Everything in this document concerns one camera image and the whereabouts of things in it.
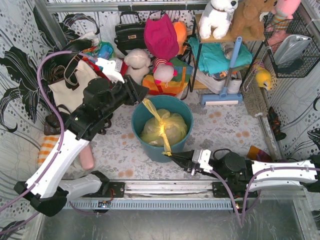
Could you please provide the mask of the teal plastic trash bin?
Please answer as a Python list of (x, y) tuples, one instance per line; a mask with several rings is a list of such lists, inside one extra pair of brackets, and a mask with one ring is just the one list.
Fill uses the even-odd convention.
[[(191, 134), (193, 128), (193, 114), (187, 104), (177, 97), (169, 95), (156, 95), (149, 99), (157, 110), (168, 110), (172, 114), (179, 114), (183, 118), (186, 124), (186, 134), (184, 138), (175, 144), (172, 144), (171, 150), (173, 153), (180, 153), (184, 150), (186, 141)], [(143, 103), (138, 104), (131, 116), (131, 127), (135, 137), (141, 143), (143, 152), (154, 162), (168, 163), (171, 159), (163, 154), (165, 151), (163, 146), (154, 146), (142, 140), (140, 135), (142, 134), (145, 124), (148, 120), (154, 116), (145, 107)]]

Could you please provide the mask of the yellow plastic trash bag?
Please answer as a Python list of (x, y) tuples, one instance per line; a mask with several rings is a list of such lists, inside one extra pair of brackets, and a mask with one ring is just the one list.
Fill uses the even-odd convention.
[(172, 155), (172, 145), (182, 141), (188, 133), (185, 120), (179, 113), (166, 109), (156, 109), (149, 99), (142, 101), (146, 109), (153, 115), (146, 121), (140, 134), (143, 142), (154, 147), (164, 147), (163, 155)]

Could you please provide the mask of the light blue floor squeegee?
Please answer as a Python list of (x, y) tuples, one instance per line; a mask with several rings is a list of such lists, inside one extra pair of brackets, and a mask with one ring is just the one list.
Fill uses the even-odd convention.
[(202, 106), (237, 105), (243, 101), (243, 96), (240, 93), (228, 93), (228, 84), (231, 80), (232, 70), (235, 66), (241, 44), (242, 37), (238, 36), (234, 43), (228, 73), (222, 90), (219, 94), (203, 94), (200, 98), (200, 104)]

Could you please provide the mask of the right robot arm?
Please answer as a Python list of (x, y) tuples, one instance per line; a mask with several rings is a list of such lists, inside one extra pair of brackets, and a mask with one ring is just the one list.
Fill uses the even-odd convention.
[(296, 162), (262, 162), (249, 160), (231, 151), (217, 158), (215, 152), (198, 149), (164, 155), (191, 175), (200, 173), (222, 182), (212, 183), (215, 198), (256, 197), (264, 189), (305, 187), (308, 192), (320, 191), (320, 157)]

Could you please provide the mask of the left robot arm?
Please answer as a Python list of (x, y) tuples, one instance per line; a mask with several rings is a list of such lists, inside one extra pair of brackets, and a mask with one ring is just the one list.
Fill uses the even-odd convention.
[(79, 197), (107, 195), (110, 180), (97, 170), (75, 180), (64, 180), (63, 176), (116, 109), (141, 103), (148, 92), (149, 88), (129, 75), (113, 85), (104, 78), (92, 79), (83, 90), (82, 104), (63, 123), (59, 140), (44, 163), (27, 181), (17, 182), (14, 190), (47, 217), (56, 215), (67, 202)]

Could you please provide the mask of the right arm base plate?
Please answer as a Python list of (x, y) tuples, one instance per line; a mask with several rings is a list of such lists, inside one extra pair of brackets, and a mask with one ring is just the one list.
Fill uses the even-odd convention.
[[(229, 198), (229, 193), (222, 182), (212, 182), (212, 193), (215, 198)], [(240, 183), (239, 185), (231, 184), (231, 186), (227, 185), (230, 188), (230, 191), (235, 199), (243, 198), (246, 192), (246, 185), (244, 183)]]

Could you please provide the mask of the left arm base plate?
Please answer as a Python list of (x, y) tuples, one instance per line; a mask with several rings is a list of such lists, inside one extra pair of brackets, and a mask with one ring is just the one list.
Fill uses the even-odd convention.
[(123, 198), (125, 193), (125, 182), (110, 181), (103, 184), (95, 193), (83, 195), (83, 198)]

